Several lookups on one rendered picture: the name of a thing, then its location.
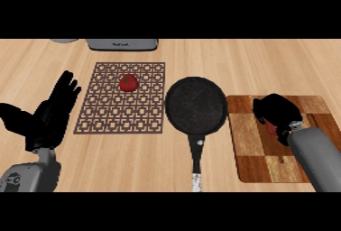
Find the grey appliance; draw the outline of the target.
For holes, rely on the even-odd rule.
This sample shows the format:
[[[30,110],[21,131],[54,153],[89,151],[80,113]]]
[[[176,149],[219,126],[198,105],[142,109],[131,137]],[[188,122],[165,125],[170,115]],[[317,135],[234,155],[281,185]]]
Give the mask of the grey appliance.
[[[159,39],[88,39],[95,51],[154,51]]]

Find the brown patterned placemat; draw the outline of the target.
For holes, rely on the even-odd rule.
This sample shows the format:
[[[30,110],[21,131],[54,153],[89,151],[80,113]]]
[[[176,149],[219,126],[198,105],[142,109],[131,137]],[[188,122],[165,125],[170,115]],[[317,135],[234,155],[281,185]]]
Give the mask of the brown patterned placemat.
[[[139,82],[134,92],[120,89],[126,74]],[[98,62],[74,134],[162,134],[165,92],[165,62]]]

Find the checkered wooden cutting board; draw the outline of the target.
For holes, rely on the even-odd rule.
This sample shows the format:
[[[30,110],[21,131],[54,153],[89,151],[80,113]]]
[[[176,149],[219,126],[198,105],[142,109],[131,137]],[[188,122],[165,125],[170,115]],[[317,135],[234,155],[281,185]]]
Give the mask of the checkered wooden cutting board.
[[[289,146],[268,131],[253,114],[253,100],[263,96],[228,96],[228,119],[234,140],[240,180],[244,183],[309,183]],[[341,129],[321,96],[287,96],[297,105],[303,127],[320,127],[341,152]]]

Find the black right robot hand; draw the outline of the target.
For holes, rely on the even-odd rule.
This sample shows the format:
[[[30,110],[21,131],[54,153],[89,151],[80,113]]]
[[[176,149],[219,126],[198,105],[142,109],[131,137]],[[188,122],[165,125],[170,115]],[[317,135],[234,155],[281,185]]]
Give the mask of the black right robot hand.
[[[253,100],[253,113],[263,125],[268,120],[278,127],[278,141],[289,146],[290,132],[300,130],[305,122],[297,105],[283,95],[271,94]]]

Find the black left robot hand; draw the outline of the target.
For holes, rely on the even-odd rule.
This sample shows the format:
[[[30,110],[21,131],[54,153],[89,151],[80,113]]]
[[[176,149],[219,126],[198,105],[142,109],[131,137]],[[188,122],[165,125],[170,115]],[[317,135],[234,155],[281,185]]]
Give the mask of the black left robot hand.
[[[57,82],[49,99],[41,103],[33,114],[11,104],[0,103],[0,119],[5,127],[26,137],[29,152],[41,148],[54,149],[63,143],[80,91],[74,73],[67,70]]]

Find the red tomato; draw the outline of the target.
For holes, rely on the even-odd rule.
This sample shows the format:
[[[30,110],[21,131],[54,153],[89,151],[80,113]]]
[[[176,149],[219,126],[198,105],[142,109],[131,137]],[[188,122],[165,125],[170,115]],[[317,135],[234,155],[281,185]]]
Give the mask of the red tomato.
[[[132,74],[126,74],[120,80],[120,89],[125,92],[134,92],[139,87],[139,82]]]

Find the black frying pan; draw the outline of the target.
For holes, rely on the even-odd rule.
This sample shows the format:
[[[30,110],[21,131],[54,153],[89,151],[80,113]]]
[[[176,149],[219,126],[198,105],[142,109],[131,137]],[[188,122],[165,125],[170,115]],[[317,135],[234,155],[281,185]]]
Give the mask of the black frying pan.
[[[225,92],[213,81],[187,77],[170,87],[166,114],[173,127],[188,135],[193,153],[193,191],[203,191],[201,154],[206,136],[222,128],[228,117]]]

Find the red bell pepper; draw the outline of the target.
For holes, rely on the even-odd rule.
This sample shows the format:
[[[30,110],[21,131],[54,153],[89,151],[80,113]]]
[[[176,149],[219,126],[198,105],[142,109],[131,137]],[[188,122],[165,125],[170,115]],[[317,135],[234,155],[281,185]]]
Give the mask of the red bell pepper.
[[[272,135],[275,136],[278,135],[278,127],[274,124],[271,124],[268,120],[266,120],[266,129]]]

